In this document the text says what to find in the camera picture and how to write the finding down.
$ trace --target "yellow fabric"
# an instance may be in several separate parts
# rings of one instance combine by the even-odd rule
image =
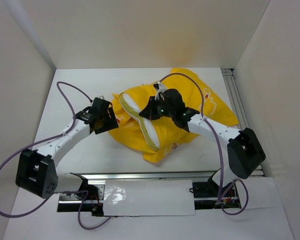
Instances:
[[[203,112],[205,116],[226,126],[234,126],[239,123],[230,108],[194,72],[185,68],[173,68],[171,73],[185,74],[200,86],[204,94]],[[187,107],[200,111],[202,103],[200,92],[189,79],[181,75],[172,75],[166,78],[163,84],[168,89],[177,89]],[[148,104],[149,97],[156,94],[152,84],[133,87],[124,92],[135,101],[141,110]],[[160,144],[159,148],[154,147],[144,129],[142,119],[135,120],[132,117],[136,118],[136,113],[127,106],[120,94],[113,94],[113,96],[112,104],[119,128],[113,129],[109,133],[125,146],[143,152],[143,159],[149,162],[159,162],[178,145],[189,143],[198,136],[178,128],[170,118],[161,117],[151,121]]]

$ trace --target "white wall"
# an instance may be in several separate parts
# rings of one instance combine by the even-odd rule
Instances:
[[[269,0],[21,0],[59,69],[234,68]]]
[[[0,163],[33,141],[53,71],[0,0]],[[10,213],[18,188],[16,159],[0,174],[0,209]],[[0,240],[8,219],[0,217]]]
[[[270,1],[234,73],[300,240],[300,0]]]

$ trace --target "wire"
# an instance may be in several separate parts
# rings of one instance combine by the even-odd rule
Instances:
[[[65,131],[66,134],[68,134],[74,127],[75,127],[75,124],[76,124],[76,113],[75,113],[75,110],[73,108],[73,106],[71,105],[69,99],[67,98],[67,96],[64,94],[64,92],[61,90],[60,88],[60,84],[64,84],[64,85],[67,85],[67,86],[70,86],[76,90],[78,90],[79,92],[81,92],[83,95],[85,95],[90,102],[92,102],[92,99],[85,93],[83,92],[81,89],[79,89],[78,87],[70,84],[70,83],[67,83],[67,82],[63,82],[63,81],[58,81],[56,83],[56,87],[57,89],[59,90],[59,92],[61,93],[61,95],[63,96],[63,98],[65,99],[66,103],[68,104],[70,110],[71,110],[71,113],[72,113],[72,124],[70,126],[70,128],[68,130]],[[36,146],[38,144],[42,144],[44,142],[47,142],[47,141],[50,141],[50,140],[53,140],[53,139],[57,139],[57,138],[60,138],[63,136],[63,133],[60,133],[58,135],[55,135],[55,136],[51,136],[51,137],[48,137],[46,139],[43,139],[43,140],[40,140],[40,141],[36,141],[34,143],[31,143],[21,149],[19,149],[18,151],[14,152],[12,155],[10,155],[5,161],[3,161],[3,163],[1,163],[0,165],[0,171],[1,169],[13,158],[15,157],[16,155],[18,155],[19,153],[21,153],[22,151],[24,150],[27,150],[33,146]],[[81,219],[80,219],[80,212],[81,212],[81,208],[82,208],[82,205],[83,205],[83,202],[84,200],[87,198],[87,195],[88,195],[88,191],[80,191],[80,193],[83,193],[83,192],[86,192],[86,195],[84,197],[84,199],[82,200],[81,204],[80,204],[80,207],[79,207],[79,211],[78,211],[78,222],[79,222],[79,225],[83,228],[83,229],[86,229],[86,230],[94,230],[94,229],[97,229],[99,227],[101,227],[103,224],[105,224],[107,221],[110,220],[110,218],[108,218],[106,221],[104,221],[103,223],[101,223],[100,225],[96,226],[96,227],[92,227],[92,228],[89,228],[89,227],[85,227],[82,225],[81,223]],[[6,217],[6,218],[10,218],[10,219],[15,219],[15,218],[21,218],[21,217],[24,217],[24,216],[27,216],[29,214],[32,214],[33,212],[35,212],[36,210],[38,210],[39,208],[41,208],[49,199],[50,197],[46,198],[43,202],[41,202],[37,207],[35,207],[34,209],[28,211],[28,212],[25,212],[25,213],[22,213],[22,214],[15,214],[15,215],[12,215],[12,214],[8,214],[8,213],[5,213],[5,212],[2,212],[0,210],[0,215],[3,216],[3,217]]]
[[[220,202],[222,201],[222,198],[226,195],[226,193],[232,188],[232,186],[236,183],[237,180],[233,181],[232,184],[222,193],[222,189],[223,189],[223,185],[224,185],[224,157],[223,157],[223,154],[222,154],[222,148],[221,148],[221,143],[220,143],[220,140],[219,140],[219,137],[218,137],[218,134],[216,133],[216,130],[214,129],[214,127],[210,124],[210,122],[207,120],[207,118],[204,116],[204,103],[205,103],[205,98],[204,98],[204,94],[200,88],[200,86],[196,83],[196,81],[194,81],[191,77],[183,74],[183,73],[180,73],[180,72],[173,72],[173,73],[170,73],[168,75],[166,75],[165,77],[163,77],[160,82],[162,82],[163,80],[165,80],[166,78],[170,77],[170,76],[173,76],[173,75],[180,75],[180,76],[183,76],[187,79],[189,79],[191,82],[194,83],[194,85],[197,87],[197,89],[199,90],[200,92],[200,95],[201,95],[201,100],[202,100],[202,103],[201,103],[201,109],[200,109],[200,113],[201,113],[201,116],[202,118],[204,119],[204,122],[209,126],[209,128],[211,129],[214,137],[215,137],[215,141],[216,141],[216,144],[217,144],[217,147],[218,147],[218,152],[219,152],[219,157],[220,157],[220,182],[219,182],[219,190],[218,190],[218,196],[217,196],[217,200],[216,200],[216,203],[217,204],[220,204]],[[248,205],[248,201],[249,201],[249,193],[248,193],[248,190],[247,190],[247,187],[246,185],[244,184],[244,182],[241,180],[241,179],[238,179],[241,184],[243,185],[244,189],[245,189],[245,193],[246,193],[246,201],[245,201],[245,204],[244,204],[244,207],[238,212],[238,213],[231,213],[229,215],[237,215],[237,214],[240,214],[242,213],[247,205]]]

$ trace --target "purple cable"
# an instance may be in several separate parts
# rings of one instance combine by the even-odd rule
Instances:
[[[73,86],[72,84],[69,84],[69,83],[63,82],[63,81],[58,81],[58,82],[56,83],[56,87],[57,87],[58,90],[60,91],[61,95],[64,97],[64,99],[65,99],[66,103],[68,104],[68,106],[70,107],[70,110],[71,110],[71,113],[72,113],[72,119],[73,119],[73,122],[72,122],[70,128],[69,128],[68,130],[65,131],[65,133],[68,134],[68,133],[74,128],[74,126],[75,126],[75,124],[76,124],[76,113],[75,113],[75,110],[74,110],[73,106],[71,105],[69,99],[68,99],[67,96],[64,94],[64,92],[61,90],[60,84],[67,85],[67,86],[70,86],[70,87],[72,87],[72,88],[78,90],[78,91],[81,92],[83,95],[85,95],[85,96],[89,99],[90,102],[92,102],[92,99],[91,99],[85,92],[83,92],[83,91],[82,91],[81,89],[79,89],[78,87]],[[47,142],[47,141],[50,141],[50,140],[53,140],[53,139],[57,139],[57,138],[62,137],[62,136],[63,136],[63,133],[60,133],[60,134],[58,134],[58,135],[55,135],[55,136],[52,136],[52,137],[48,137],[48,138],[46,138],[46,139],[43,139],[43,140],[40,140],[40,141],[31,143],[31,144],[29,144],[29,145],[27,145],[27,146],[25,146],[25,147],[19,149],[18,151],[16,151],[16,152],[13,153],[12,155],[10,155],[10,156],[9,156],[9,157],[8,157],[8,158],[0,165],[0,171],[1,171],[1,169],[2,169],[2,168],[3,168],[3,167],[4,167],[4,166],[5,166],[5,165],[13,158],[13,157],[15,157],[16,155],[18,155],[18,154],[21,153],[22,151],[24,151],[24,150],[26,150],[26,149],[29,149],[29,148],[31,148],[31,147],[33,147],[33,146],[35,146],[35,145],[42,144],[42,143],[44,143],[44,142]],[[80,212],[81,212],[81,207],[82,207],[82,205],[83,205],[83,202],[85,201],[85,199],[86,199],[86,197],[87,197],[87,195],[88,195],[88,191],[84,191],[84,192],[87,192],[87,193],[86,193],[86,195],[85,195],[84,199],[82,200],[82,202],[81,202],[81,204],[80,204],[80,207],[79,207],[79,211],[78,211],[78,222],[79,222],[80,226],[81,226],[83,229],[86,229],[86,230],[94,230],[94,229],[97,229],[97,228],[101,227],[103,224],[105,224],[107,221],[109,221],[109,220],[110,220],[110,217],[109,217],[106,221],[104,221],[103,223],[101,223],[100,225],[98,225],[98,226],[96,226],[96,227],[89,228],[89,227],[83,226],[82,223],[81,223],[81,220],[80,220]],[[32,210],[30,210],[30,211],[28,211],[28,212],[25,212],[25,213],[22,213],[22,214],[11,215],[11,214],[7,214],[7,213],[5,213],[5,212],[2,212],[2,211],[0,210],[0,215],[3,216],[3,217],[6,217],[6,218],[11,218],[11,219],[21,218],[21,217],[27,216],[27,215],[29,215],[29,214],[32,214],[33,212],[35,212],[35,211],[38,210],[39,208],[41,208],[41,207],[49,200],[50,197],[46,198],[42,203],[40,203],[39,206],[35,207],[34,209],[32,209]]]
[[[183,77],[186,77],[187,79],[189,79],[191,82],[194,83],[194,85],[198,88],[199,92],[200,92],[200,95],[201,95],[201,99],[202,99],[202,103],[201,103],[201,109],[200,109],[200,113],[201,113],[201,116],[202,118],[204,118],[204,122],[209,126],[209,128],[212,130],[212,133],[215,137],[215,141],[216,141],[216,144],[217,144],[217,147],[218,147],[218,152],[219,152],[219,157],[220,157],[220,183],[219,183],[219,190],[218,190],[218,196],[217,196],[217,200],[216,200],[216,203],[217,204],[220,204],[222,198],[226,195],[226,193],[233,187],[233,185],[236,183],[236,180],[232,182],[232,184],[224,191],[224,193],[222,193],[222,187],[223,187],[223,184],[224,184],[224,157],[223,157],[223,154],[222,154],[222,148],[221,148],[221,143],[220,143],[220,140],[219,140],[219,137],[218,137],[218,134],[216,133],[216,130],[214,129],[214,127],[210,124],[210,122],[204,117],[204,103],[205,103],[205,98],[204,98],[204,94],[200,88],[200,86],[196,83],[196,81],[194,81],[191,77],[183,74],[183,73],[180,73],[180,72],[173,72],[173,73],[170,73],[168,75],[166,75],[164,78],[162,78],[160,80],[160,82],[162,82],[163,80],[165,80],[166,78],[172,76],[172,75],[180,75],[180,76],[183,76]],[[244,189],[245,189],[245,193],[246,193],[246,202],[244,204],[244,207],[238,211],[237,213],[231,213],[229,215],[237,215],[237,214],[240,214],[242,213],[247,205],[248,205],[248,201],[249,201],[249,194],[248,194],[248,190],[247,190],[247,187],[246,185],[244,184],[243,181],[241,181],[240,179],[238,179],[241,184],[243,185]]]

